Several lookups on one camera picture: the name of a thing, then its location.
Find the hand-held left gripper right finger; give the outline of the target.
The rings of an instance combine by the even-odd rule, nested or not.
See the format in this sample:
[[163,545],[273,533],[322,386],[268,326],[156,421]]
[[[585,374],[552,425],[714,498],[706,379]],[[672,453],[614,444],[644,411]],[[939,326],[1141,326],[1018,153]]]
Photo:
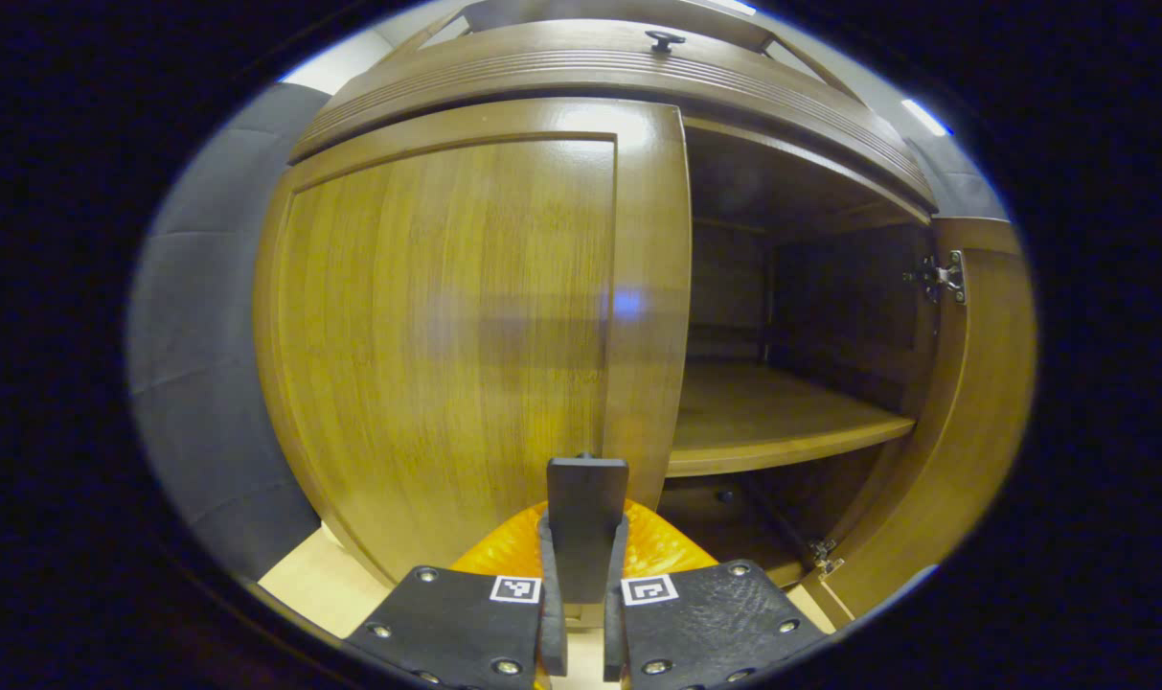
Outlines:
[[717,561],[634,501],[608,575],[604,674],[623,689],[752,687],[830,637],[756,561]]

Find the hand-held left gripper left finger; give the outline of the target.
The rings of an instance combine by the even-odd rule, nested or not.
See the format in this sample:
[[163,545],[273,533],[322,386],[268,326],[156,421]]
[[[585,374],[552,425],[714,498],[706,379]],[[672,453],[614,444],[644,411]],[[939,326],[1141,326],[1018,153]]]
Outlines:
[[567,651],[546,515],[524,508],[452,566],[411,567],[345,642],[433,689],[550,689]]

